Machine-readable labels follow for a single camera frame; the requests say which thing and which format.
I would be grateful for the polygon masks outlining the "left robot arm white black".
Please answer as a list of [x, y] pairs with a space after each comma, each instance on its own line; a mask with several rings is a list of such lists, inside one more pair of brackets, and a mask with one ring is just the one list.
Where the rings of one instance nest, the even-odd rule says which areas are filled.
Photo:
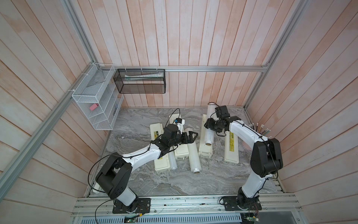
[[113, 153], [98, 172], [95, 181], [110, 199], [120, 201], [126, 207], [136, 207], [138, 196], [128, 187], [131, 173], [150, 161], [172, 152], [172, 147], [195, 142], [198, 133], [180, 132], [178, 126], [169, 124], [164, 133], [147, 147], [130, 154]]

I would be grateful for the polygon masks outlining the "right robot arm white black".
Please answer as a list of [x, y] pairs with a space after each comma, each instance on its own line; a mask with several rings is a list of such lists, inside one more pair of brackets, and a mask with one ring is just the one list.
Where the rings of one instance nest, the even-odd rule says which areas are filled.
[[215, 133], [230, 131], [252, 148], [251, 173], [246, 183], [239, 188], [237, 207], [248, 210], [259, 202], [259, 192], [265, 183], [283, 168], [280, 142], [268, 139], [247, 126], [237, 116], [215, 120], [208, 118], [204, 127]]

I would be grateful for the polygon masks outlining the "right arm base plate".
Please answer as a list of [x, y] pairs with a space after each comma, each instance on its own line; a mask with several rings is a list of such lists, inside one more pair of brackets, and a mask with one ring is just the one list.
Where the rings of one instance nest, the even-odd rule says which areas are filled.
[[246, 198], [245, 196], [224, 196], [222, 203], [225, 211], [260, 211], [262, 210], [259, 196], [254, 198]]

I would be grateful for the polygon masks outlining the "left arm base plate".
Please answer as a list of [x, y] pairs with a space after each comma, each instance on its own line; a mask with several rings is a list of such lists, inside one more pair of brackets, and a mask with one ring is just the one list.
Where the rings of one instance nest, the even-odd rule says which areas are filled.
[[113, 214], [146, 214], [150, 212], [151, 199], [137, 198], [129, 206], [119, 200], [114, 200]]

